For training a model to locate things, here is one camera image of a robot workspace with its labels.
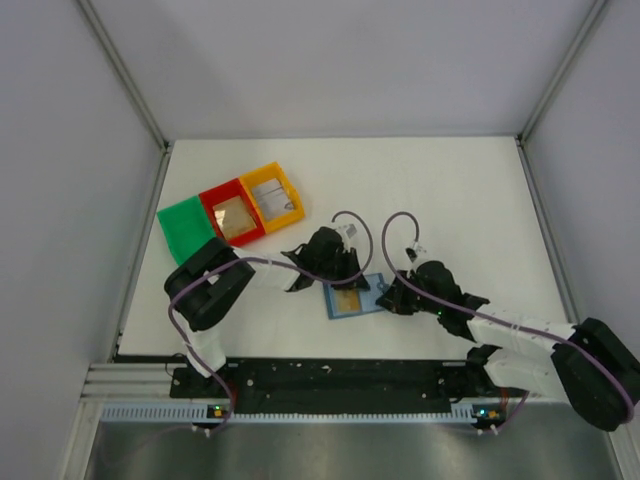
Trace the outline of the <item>blue leather card holder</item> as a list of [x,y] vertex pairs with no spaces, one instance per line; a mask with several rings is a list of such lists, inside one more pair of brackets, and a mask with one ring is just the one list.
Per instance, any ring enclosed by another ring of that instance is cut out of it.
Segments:
[[336,290],[323,286],[325,305],[329,320],[359,317],[381,312],[383,308],[377,300],[387,291],[389,285],[381,273],[364,276],[369,289]]

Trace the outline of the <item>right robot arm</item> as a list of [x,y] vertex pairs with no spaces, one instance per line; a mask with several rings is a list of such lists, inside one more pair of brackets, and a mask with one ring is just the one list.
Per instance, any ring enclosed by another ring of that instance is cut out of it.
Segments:
[[397,315],[429,313],[474,343],[469,388],[487,396],[515,388],[569,404],[588,424],[614,431],[639,402],[639,361],[603,321],[554,323],[499,310],[467,293],[440,261],[401,270],[376,301]]

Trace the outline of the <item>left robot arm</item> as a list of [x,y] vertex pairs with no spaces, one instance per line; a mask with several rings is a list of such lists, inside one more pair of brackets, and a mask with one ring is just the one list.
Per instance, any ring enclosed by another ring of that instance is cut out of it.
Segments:
[[265,255],[243,250],[215,237],[169,275],[164,291],[169,316],[186,347],[194,368],[192,384],[205,396],[226,387],[226,363],[218,324],[244,290],[272,287],[297,293],[316,281],[334,290],[368,291],[360,265],[352,223],[320,227],[306,243],[293,250]]

